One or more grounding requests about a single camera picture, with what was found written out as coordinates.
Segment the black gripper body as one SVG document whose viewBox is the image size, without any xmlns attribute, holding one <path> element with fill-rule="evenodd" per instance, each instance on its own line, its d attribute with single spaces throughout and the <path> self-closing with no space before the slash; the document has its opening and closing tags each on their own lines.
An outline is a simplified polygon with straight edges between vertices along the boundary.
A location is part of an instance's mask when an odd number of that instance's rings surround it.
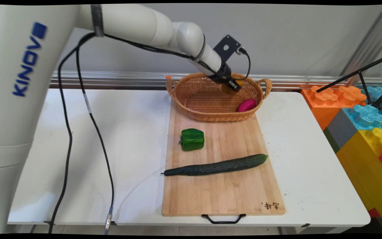
<svg viewBox="0 0 382 239">
<path fill-rule="evenodd" d="M 217 73 L 210 76 L 210 79 L 217 84 L 227 84 L 231 78 L 231 69 L 227 63 L 223 64 Z"/>
</svg>

